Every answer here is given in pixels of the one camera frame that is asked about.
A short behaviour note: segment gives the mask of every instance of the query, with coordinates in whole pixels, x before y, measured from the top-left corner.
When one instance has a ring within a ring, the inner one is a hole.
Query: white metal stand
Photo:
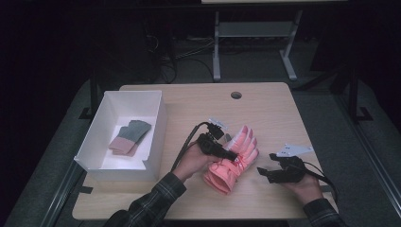
[[[220,60],[218,56],[219,37],[288,37],[285,49],[280,50],[280,56],[286,67],[289,79],[296,80],[297,76],[289,60],[289,52],[294,43],[300,23],[302,11],[298,10],[294,21],[289,22],[220,22],[218,11],[215,21],[215,52],[213,53],[213,80],[219,82]]]

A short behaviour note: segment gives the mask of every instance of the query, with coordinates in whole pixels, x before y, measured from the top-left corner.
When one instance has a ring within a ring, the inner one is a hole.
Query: plaid shirt
[[[304,206],[304,211],[313,227],[347,226],[327,199],[319,199],[308,203]]]
[[[115,212],[105,227],[156,227],[186,188],[172,173],[167,173],[150,193],[133,201],[130,209]],[[313,227],[346,227],[339,214],[326,199],[312,201],[304,206],[304,211]]]
[[[174,203],[186,190],[183,183],[173,174],[167,173],[150,191],[133,201],[128,211],[115,212],[104,226],[107,227],[156,227]]]

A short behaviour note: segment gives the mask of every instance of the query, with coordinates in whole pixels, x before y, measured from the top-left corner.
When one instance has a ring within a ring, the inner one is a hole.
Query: round hole in table
[[[240,99],[240,98],[242,98],[242,94],[239,93],[239,92],[232,92],[232,93],[231,93],[231,97],[232,97],[233,99]]]

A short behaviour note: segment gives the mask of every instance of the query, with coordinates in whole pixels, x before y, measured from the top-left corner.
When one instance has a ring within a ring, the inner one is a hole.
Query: gray carpet
[[[263,51],[254,48],[235,55],[222,55],[221,82],[283,81],[290,87],[299,86],[320,74],[309,71],[316,45],[314,42],[299,42],[294,45],[290,57],[299,76],[297,81],[287,78],[278,55],[278,49],[283,46],[279,42],[267,44]],[[191,59],[204,61],[211,67],[210,53]],[[165,70],[172,77],[172,72],[168,68]],[[401,226],[401,218],[375,175],[364,147],[356,136],[355,126],[350,124],[348,115],[343,111],[341,100],[347,94],[329,94],[327,91],[330,81],[329,79],[308,92],[294,92],[293,96],[323,171],[340,192],[340,215],[350,226]],[[174,83],[196,82],[212,82],[208,69],[198,61],[179,61],[179,71]],[[401,161],[401,135],[377,105],[372,91],[363,83],[360,84],[359,104],[366,107],[374,118],[374,121],[361,122],[359,126],[392,179],[399,185],[401,169],[397,165]],[[6,226],[47,226],[41,223],[88,130],[89,120],[78,118],[82,109],[89,106],[89,83],[86,82],[72,102]],[[104,220],[81,221],[72,218],[71,212],[84,176],[85,173],[82,173],[80,180],[75,183],[63,203],[60,215],[55,218],[54,226],[101,226],[104,223]],[[309,226],[305,219],[290,220],[288,223],[294,227]]]

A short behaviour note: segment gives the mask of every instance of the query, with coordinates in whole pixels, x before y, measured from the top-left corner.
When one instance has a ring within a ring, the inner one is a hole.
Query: white cardboard box
[[[132,157],[108,146],[131,120],[151,125]],[[74,160],[97,181],[158,181],[167,124],[162,91],[105,92]]]

